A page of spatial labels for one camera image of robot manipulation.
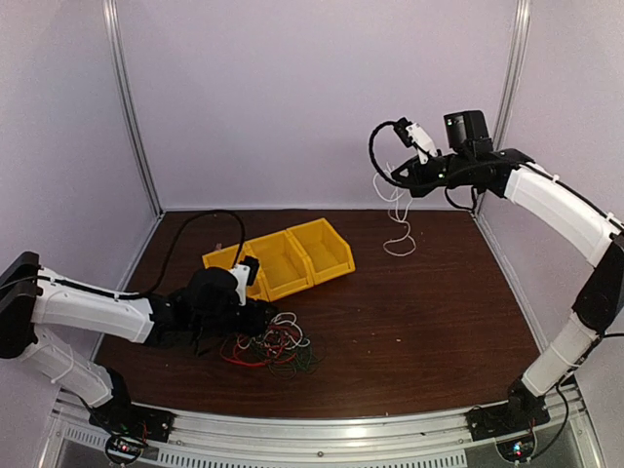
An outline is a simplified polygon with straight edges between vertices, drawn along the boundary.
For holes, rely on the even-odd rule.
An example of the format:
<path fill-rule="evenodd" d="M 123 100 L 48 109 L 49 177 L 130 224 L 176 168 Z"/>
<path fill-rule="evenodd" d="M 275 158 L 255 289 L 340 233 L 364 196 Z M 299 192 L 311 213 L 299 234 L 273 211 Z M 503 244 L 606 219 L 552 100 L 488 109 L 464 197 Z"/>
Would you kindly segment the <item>yellow three-compartment bin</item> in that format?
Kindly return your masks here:
<path fill-rule="evenodd" d="M 277 301 L 356 270 L 349 244 L 325 218 L 249 240 L 242 257 L 259 268 L 247 297 Z"/>

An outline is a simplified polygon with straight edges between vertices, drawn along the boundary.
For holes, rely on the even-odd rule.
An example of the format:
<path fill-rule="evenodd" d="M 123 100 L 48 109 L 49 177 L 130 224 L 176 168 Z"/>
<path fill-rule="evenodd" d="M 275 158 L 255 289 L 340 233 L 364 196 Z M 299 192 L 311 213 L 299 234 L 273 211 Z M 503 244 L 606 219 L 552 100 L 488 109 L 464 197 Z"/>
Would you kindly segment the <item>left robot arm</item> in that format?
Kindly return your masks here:
<path fill-rule="evenodd" d="M 42 267 L 38 254 L 24 252 L 1 275 L 1 356 L 31 363 L 81 398 L 99 421 L 130 433 L 140 413 L 124 377 L 74 352 L 48 327 L 101 332 L 161 348 L 181 338 L 197 345 L 208 336 L 255 337 L 278 314 L 270 302 L 247 295 L 258 267 L 248 256 L 229 270 L 200 269 L 186 287 L 160 295 L 73 281 Z"/>

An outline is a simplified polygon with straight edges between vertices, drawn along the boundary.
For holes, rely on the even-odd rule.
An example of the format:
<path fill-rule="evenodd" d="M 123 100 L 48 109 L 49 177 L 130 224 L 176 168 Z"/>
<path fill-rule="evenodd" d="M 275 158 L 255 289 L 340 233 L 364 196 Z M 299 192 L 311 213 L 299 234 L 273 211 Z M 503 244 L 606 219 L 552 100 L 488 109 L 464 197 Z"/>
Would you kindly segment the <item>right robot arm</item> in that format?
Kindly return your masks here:
<path fill-rule="evenodd" d="M 491 194 L 540 221 L 587 268 L 569 316 L 550 344 L 511 385 L 499 419 L 517 431 L 532 420 L 545 395 L 573 373 L 623 311 L 623 223 L 566 185 L 523 151 L 497 149 L 480 110 L 444 118 L 448 152 L 406 117 L 389 124 L 414 154 L 390 182 L 423 198 L 436 189 L 469 187 Z"/>

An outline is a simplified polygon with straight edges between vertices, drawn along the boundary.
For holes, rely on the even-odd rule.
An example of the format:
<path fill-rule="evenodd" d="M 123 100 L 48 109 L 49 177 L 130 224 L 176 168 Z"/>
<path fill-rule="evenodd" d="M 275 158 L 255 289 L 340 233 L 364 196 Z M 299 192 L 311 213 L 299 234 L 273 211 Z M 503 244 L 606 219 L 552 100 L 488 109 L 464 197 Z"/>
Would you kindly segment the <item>right aluminium frame post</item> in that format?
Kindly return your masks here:
<path fill-rule="evenodd" d="M 501 149 L 511 121 L 514 101 L 520 87 L 526 60 L 532 13 L 531 0 L 518 0 L 512 24 L 506 72 L 494 123 L 493 146 Z"/>

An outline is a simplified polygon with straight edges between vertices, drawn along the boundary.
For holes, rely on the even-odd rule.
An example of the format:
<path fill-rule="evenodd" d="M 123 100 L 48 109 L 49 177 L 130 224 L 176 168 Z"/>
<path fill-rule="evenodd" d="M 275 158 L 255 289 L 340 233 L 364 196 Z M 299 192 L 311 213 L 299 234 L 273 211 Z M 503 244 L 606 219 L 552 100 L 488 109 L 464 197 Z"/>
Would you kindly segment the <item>aluminium frame post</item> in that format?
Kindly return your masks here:
<path fill-rule="evenodd" d="M 494 123 L 493 146 L 501 149 L 511 121 L 514 101 L 520 87 L 526 60 L 532 13 L 531 0 L 518 0 L 512 24 L 506 72 Z"/>
<path fill-rule="evenodd" d="M 131 90 L 130 77 L 124 54 L 122 31 L 120 27 L 117 2 L 114 0 L 102 1 L 104 26 L 109 41 L 113 74 L 121 101 L 123 119 L 126 125 L 131 149 L 136 161 L 136 167 L 143 190 L 151 212 L 155 217 L 164 213 L 158 196 L 153 174 L 140 132 L 137 111 Z"/>

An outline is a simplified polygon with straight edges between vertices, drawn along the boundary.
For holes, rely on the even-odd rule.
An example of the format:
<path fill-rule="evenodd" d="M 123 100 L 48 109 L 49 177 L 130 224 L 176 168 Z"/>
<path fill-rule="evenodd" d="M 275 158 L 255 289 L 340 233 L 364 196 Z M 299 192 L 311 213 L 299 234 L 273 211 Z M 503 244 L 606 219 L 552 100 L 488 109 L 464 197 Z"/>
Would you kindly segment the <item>front aluminium rail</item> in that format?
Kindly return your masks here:
<path fill-rule="evenodd" d="M 129 467 L 606 467 L 585 402 L 572 384 L 565 429 L 541 456 L 507 461 L 499 452 L 519 432 L 477 441 L 468 408 L 408 415 L 342 419 L 245 418 L 168 410 L 166 442 L 149 447 Z M 108 434 L 60 391 L 35 467 L 113 467 L 103 453 Z"/>

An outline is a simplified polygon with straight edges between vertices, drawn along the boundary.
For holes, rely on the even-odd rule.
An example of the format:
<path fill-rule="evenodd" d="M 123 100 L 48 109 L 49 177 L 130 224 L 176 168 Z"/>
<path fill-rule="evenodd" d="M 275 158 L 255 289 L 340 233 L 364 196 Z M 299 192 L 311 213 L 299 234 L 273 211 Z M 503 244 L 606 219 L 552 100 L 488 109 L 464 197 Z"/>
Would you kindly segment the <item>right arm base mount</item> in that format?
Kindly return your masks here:
<path fill-rule="evenodd" d="M 498 455 L 506 462 L 528 462 L 537 450 L 535 429 L 550 421 L 545 409 L 526 415 L 513 411 L 509 403 L 474 406 L 465 414 L 474 442 L 493 439 Z"/>

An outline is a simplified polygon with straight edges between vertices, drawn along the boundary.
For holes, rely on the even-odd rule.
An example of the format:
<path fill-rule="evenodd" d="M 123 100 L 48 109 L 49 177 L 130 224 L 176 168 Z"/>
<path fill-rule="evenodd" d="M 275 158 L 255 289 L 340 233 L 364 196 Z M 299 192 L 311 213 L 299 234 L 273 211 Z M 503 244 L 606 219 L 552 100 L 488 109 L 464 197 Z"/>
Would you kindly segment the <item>left aluminium frame post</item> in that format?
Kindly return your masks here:
<path fill-rule="evenodd" d="M 158 196 L 153 174 L 140 132 L 137 111 L 131 90 L 130 77 L 124 54 L 122 31 L 120 27 L 117 2 L 114 0 L 102 1 L 104 26 L 109 41 L 113 74 L 121 101 L 123 119 L 126 125 L 131 149 L 136 161 L 136 167 L 143 190 L 151 212 L 155 217 L 164 213 Z"/>

